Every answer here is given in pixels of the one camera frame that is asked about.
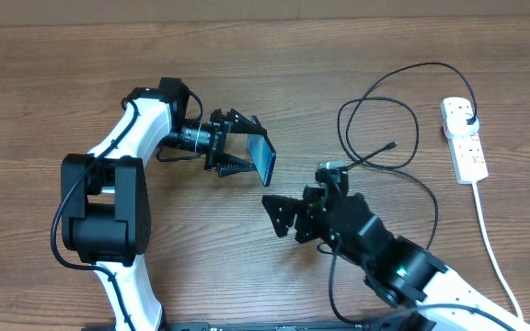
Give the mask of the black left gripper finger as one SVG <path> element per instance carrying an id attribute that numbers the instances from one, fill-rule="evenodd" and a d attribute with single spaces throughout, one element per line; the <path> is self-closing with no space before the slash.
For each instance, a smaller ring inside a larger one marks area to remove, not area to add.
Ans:
<path id="1" fill-rule="evenodd" d="M 246 161 L 231 154 L 222 154 L 216 162 L 219 177 L 228 177 L 238 173 L 256 171 L 252 162 Z"/>
<path id="2" fill-rule="evenodd" d="M 225 115 L 229 133 L 266 135 L 267 130 L 260 124 L 258 118 L 253 116 L 250 120 L 235 109 L 231 108 Z"/>

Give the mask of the blue smartphone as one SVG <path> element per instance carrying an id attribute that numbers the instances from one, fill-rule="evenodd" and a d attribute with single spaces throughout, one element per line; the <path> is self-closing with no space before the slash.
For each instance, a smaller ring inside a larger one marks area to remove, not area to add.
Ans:
<path id="1" fill-rule="evenodd" d="M 247 139 L 248 153 L 259 174 L 262 185 L 271 184 L 276 161 L 276 151 L 267 135 L 251 134 Z"/>

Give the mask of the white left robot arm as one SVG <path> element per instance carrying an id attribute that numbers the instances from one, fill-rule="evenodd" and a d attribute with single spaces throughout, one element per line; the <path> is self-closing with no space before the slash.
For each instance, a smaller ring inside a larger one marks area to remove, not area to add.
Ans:
<path id="1" fill-rule="evenodd" d="M 109 135 L 61 164 L 62 200 L 52 220 L 51 249 L 66 268 L 100 279 L 115 321 L 112 330 L 166 330 L 144 253 L 151 237 L 145 167 L 166 147 L 183 159 L 204 157 L 219 177 L 255 172 L 271 183 L 276 152 L 258 118 L 216 109 L 208 121 L 187 117 L 196 97 L 179 78 L 136 87 L 121 102 L 124 114 Z"/>

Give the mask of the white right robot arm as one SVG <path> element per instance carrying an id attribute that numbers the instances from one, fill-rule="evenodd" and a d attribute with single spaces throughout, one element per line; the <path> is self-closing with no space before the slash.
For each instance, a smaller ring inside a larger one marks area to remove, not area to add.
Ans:
<path id="1" fill-rule="evenodd" d="M 529 330 L 530 325 L 472 288 L 456 271 L 403 236 L 394 236 L 362 194 L 332 200 L 307 188 L 297 200 L 265 195 L 262 204 L 278 236 L 289 228 L 306 243 L 323 240 L 334 257 L 365 273 L 365 284 L 398 315 L 422 315 L 439 330 Z"/>

